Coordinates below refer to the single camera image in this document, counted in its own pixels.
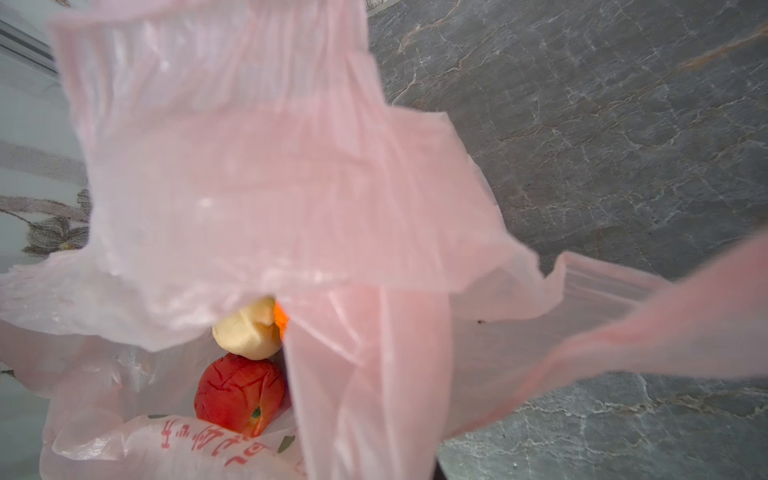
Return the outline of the pink plastic bag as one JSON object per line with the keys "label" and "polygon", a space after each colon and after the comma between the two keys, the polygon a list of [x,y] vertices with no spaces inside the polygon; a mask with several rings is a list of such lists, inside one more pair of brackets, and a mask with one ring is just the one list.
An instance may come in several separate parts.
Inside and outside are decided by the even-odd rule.
{"label": "pink plastic bag", "polygon": [[[89,239],[1,277],[44,479],[429,479],[439,444],[606,372],[767,373],[767,237],[683,281],[507,230],[449,117],[389,105],[359,1],[95,1],[49,24]],[[197,418],[212,327],[273,297],[250,438]]]}

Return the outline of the red fake apple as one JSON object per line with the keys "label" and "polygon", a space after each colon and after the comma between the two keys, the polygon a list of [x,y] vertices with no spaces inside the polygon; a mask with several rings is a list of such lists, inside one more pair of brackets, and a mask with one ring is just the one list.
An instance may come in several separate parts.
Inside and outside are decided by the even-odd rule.
{"label": "red fake apple", "polygon": [[194,409],[200,420],[254,438],[272,423],[286,391],[287,379],[275,362],[229,353],[203,372]]}

